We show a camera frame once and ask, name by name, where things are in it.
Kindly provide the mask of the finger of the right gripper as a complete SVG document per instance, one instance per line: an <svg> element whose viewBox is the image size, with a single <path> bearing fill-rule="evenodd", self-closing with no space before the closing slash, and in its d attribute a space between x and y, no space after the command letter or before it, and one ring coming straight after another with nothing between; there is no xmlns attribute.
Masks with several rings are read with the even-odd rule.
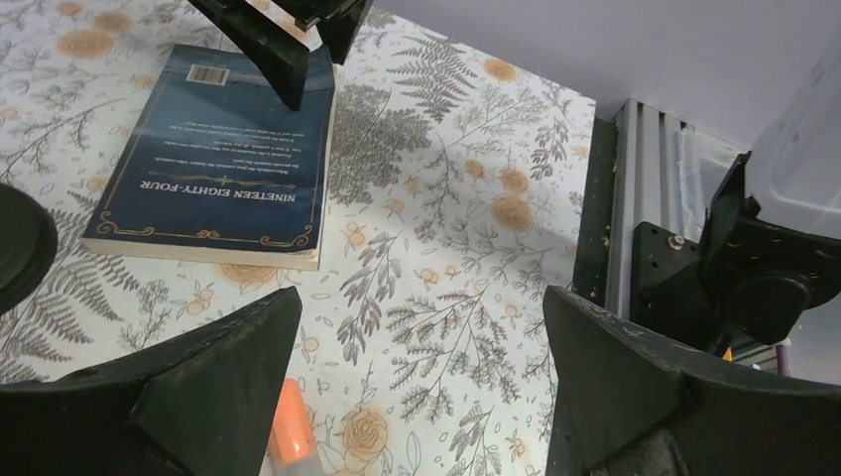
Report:
<svg viewBox="0 0 841 476"><path fill-rule="evenodd" d="M374 1L328 1L333 10L319 19L316 25L322 42L327 46L335 64L345 64L350 49Z"/></svg>
<svg viewBox="0 0 841 476"><path fill-rule="evenodd" d="M247 1L190 4L238 47L291 110L300 110L310 56L305 45Z"/></svg>

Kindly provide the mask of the dark blue book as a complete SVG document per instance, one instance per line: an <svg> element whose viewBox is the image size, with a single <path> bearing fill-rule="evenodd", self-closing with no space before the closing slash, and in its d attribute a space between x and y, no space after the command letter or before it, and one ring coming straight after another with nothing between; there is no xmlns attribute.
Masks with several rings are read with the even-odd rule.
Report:
<svg viewBox="0 0 841 476"><path fill-rule="evenodd" d="M243 54L175 46L82 234L93 253L314 271L336 84L299 110Z"/></svg>

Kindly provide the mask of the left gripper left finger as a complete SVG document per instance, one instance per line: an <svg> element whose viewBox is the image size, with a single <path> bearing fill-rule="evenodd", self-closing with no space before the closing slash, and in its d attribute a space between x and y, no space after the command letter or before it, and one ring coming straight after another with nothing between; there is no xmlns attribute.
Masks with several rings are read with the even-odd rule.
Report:
<svg viewBox="0 0 841 476"><path fill-rule="evenodd" d="M50 382L1 388L5 475L256 475L302 304L266 295Z"/></svg>

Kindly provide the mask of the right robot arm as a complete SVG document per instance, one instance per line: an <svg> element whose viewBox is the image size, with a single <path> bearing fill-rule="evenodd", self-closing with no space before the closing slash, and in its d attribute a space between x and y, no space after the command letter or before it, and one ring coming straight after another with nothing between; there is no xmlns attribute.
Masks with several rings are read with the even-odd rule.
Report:
<svg viewBox="0 0 841 476"><path fill-rule="evenodd" d="M207 17L258 67L286 105L302 111L305 46L295 35L265 18L252 1L189 1ZM288 12L292 24L306 31L313 25L326 50L327 62L344 64L373 1L265 1ZM465 273L485 270L493 280L521 293L533 290L542 298L548 281L546 259L555 248L532 247L523 241L530 233L548 236L550 205L549 179L561 179L555 165L571 166L567 156L572 141L575 104L584 99L551 81L533 92L518 81L517 69L506 61L487 58L483 74L463 61L465 52L450 40L436 34L405 36L414 43L393 54L407 60L388 68L396 74L402 94L416 100L415 109L387 110L391 91L373 86L348 85L339 106L348 112L347 132L360 126L359 134L334 142L330 176L326 190L332 199L344 204L373 202L369 188L397 182L398 168L391 159L396 152L374 151L374 139L394 145L385 125L398 132L422 132L417 114L443 124L452 110L450 129L456 139L442 142L427 164L440 174L428 182L426 215L415 227L416 238L430 243L438 229L447 224L447 211L460 204L462 185L468 176L480 188L470 188L474 202L484 208L490 222L472 223L467 215L441 234L444 248L458 251L464 258ZM529 149L529 173L517 162L515 151L503 139L518 144L534 142ZM839 239L818 238L805 232L777 227L759 218L759 203L746 195L747 163L750 153L738 156L714 195L700 243L682 245L683 251L663 251L665 257L648 257L644 249L638 256L634 244L631 284L631 320L655 333L703 351L715 345L716 355L734 335L751 337L765 344L782 341L800 314L823 304L840 292L840 264L822 258L823 251L840 252ZM345 350L364 350L366 338L379 329L383 307L390 299L400 268L388 246L374 245L365 254L362 271L353 275L343 289L350 305L360 301L359 311L339 326L339 341Z"/></svg>

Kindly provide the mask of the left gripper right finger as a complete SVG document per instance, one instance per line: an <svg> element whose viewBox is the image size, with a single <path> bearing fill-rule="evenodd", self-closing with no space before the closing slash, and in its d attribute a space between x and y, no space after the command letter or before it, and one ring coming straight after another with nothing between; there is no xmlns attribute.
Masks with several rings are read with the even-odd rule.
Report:
<svg viewBox="0 0 841 476"><path fill-rule="evenodd" d="M542 313L557 375L550 475L836 475L837 386L687 347L561 288Z"/></svg>

